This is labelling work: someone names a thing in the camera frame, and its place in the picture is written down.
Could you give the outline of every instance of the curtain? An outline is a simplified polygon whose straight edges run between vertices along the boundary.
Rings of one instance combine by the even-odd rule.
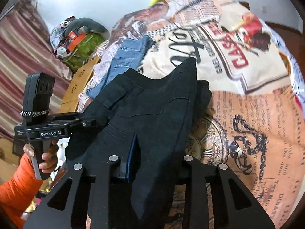
[[[20,0],[0,21],[0,136],[13,140],[26,78],[37,72],[55,77],[50,109],[56,113],[72,73],[53,55],[47,27],[31,1]]]

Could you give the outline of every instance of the striped curtain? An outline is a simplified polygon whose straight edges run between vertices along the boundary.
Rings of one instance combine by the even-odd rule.
[[[20,0],[0,21],[0,137],[13,140],[26,78],[36,72],[55,77],[50,109],[56,113],[72,73],[53,55],[47,27],[31,1]]]

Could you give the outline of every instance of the denim jeans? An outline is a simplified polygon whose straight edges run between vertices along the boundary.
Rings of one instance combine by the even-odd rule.
[[[95,98],[97,94],[113,80],[118,74],[122,74],[129,68],[136,70],[154,41],[149,36],[143,36],[139,40],[127,38],[118,49],[111,61],[110,68],[102,81],[94,88],[87,91],[87,95]]]

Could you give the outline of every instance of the round metal pin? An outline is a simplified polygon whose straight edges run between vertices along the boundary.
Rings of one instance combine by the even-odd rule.
[[[226,164],[224,164],[224,163],[221,163],[219,165],[219,168],[222,169],[222,170],[226,170],[228,168],[228,166]]]
[[[118,159],[119,159],[119,157],[118,157],[117,155],[112,155],[112,156],[109,157],[109,160],[110,160],[111,162],[114,162],[114,161],[116,161],[116,160],[118,160]]]
[[[185,161],[187,161],[187,162],[190,162],[190,161],[193,160],[193,157],[190,156],[190,155],[185,155],[185,156],[183,157],[183,159],[184,159]]]
[[[82,164],[75,164],[75,165],[73,166],[73,168],[74,168],[75,170],[80,170],[81,168],[83,168],[83,165],[82,165]]]

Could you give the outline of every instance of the folded black pants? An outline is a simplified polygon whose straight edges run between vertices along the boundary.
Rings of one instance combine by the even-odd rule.
[[[101,156],[128,151],[134,134],[141,150],[133,183],[110,187],[109,216],[113,218],[109,228],[163,228],[185,155],[195,98],[197,110],[204,111],[211,98],[207,86],[196,81],[194,58],[159,80],[129,69],[111,81],[82,114],[106,116],[108,124],[71,136],[66,149],[69,168],[81,162],[87,175],[98,175],[103,171]],[[94,199],[89,200],[89,216],[96,209]]]

